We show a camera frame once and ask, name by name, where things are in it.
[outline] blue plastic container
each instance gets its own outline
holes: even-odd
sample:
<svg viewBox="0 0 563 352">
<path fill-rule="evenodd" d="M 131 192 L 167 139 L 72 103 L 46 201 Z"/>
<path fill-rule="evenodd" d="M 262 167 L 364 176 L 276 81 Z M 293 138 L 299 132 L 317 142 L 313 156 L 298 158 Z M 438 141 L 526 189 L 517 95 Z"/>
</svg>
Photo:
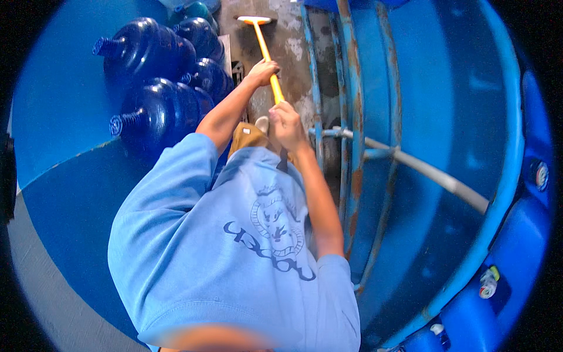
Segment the blue plastic container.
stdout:
<svg viewBox="0 0 563 352">
<path fill-rule="evenodd" d="M 195 55 L 198 59 L 207 57 L 219 65 L 223 64 L 225 46 L 208 21 L 201 17 L 192 17 L 175 25 L 172 30 L 194 45 Z"/>
<path fill-rule="evenodd" d="M 195 64 L 194 73 L 186 73 L 181 82 L 205 90 L 215 104 L 219 104 L 235 88 L 233 78 L 211 59 L 200 59 Z"/>
<path fill-rule="evenodd" d="M 130 86 L 153 77 L 176 81 L 195 64 L 194 46 L 149 17 L 134 19 L 112 39 L 98 39 L 92 53 L 105 57 L 106 85 L 118 104 Z"/>
<path fill-rule="evenodd" d="M 173 27 L 191 17 L 201 17 L 205 19 L 211 25 L 213 31 L 219 34 L 219 25 L 217 24 L 217 21 L 213 18 L 211 12 L 207 9 L 207 6 L 199 1 L 188 1 L 176 6 L 174 12 L 170 16 L 170 19 L 168 20 L 168 26 Z"/>
<path fill-rule="evenodd" d="M 195 132 L 214 106 L 211 97 L 199 88 L 154 78 L 142 88 L 130 90 L 121 115 L 111 118 L 110 132 L 155 162 L 164 148 Z"/>
</svg>

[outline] forearm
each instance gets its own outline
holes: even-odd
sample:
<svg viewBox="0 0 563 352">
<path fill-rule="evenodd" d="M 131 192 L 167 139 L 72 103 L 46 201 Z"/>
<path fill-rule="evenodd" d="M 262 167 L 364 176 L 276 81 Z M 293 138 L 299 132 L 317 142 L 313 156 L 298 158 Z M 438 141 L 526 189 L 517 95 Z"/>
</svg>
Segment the forearm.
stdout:
<svg viewBox="0 0 563 352">
<path fill-rule="evenodd" d="M 315 152 L 310 146 L 304 146 L 298 149 L 295 155 L 305 184 L 307 207 L 318 248 L 318 257 L 326 254 L 344 256 L 342 225 L 328 184 L 317 164 Z"/>
<path fill-rule="evenodd" d="M 219 155 L 227 147 L 233 131 L 240 122 L 240 116 L 258 87 L 259 84 L 255 79 L 245 78 L 199 123 L 195 132 L 208 136 L 217 146 Z"/>
</svg>

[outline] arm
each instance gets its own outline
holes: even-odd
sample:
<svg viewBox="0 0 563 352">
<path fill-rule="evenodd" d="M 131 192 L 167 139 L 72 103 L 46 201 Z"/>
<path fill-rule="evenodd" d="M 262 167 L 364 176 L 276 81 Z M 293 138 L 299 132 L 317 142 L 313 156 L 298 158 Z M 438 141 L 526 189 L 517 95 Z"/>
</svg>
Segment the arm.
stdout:
<svg viewBox="0 0 563 352">
<path fill-rule="evenodd" d="M 344 256 L 344 236 L 338 211 L 332 195 L 315 158 L 300 116 L 285 101 L 270 109 L 270 119 L 275 124 L 275 136 L 293 153 L 303 176 L 309 218 L 315 236 L 318 257 L 327 254 Z"/>
<path fill-rule="evenodd" d="M 279 66 L 275 61 L 260 61 L 241 84 L 203 118 L 195 132 L 208 136 L 217 147 L 219 155 L 222 154 L 256 89 L 270 84 L 270 77 L 278 71 Z"/>
</svg>

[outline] beige shoe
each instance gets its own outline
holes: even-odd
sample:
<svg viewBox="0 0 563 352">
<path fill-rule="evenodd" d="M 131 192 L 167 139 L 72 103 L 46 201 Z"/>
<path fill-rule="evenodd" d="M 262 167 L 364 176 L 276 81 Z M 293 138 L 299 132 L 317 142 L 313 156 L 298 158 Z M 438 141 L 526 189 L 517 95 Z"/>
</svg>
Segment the beige shoe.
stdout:
<svg viewBox="0 0 563 352">
<path fill-rule="evenodd" d="M 268 116 L 260 116 L 254 123 L 254 126 L 267 136 L 268 128 L 270 127 L 270 118 Z"/>
</svg>

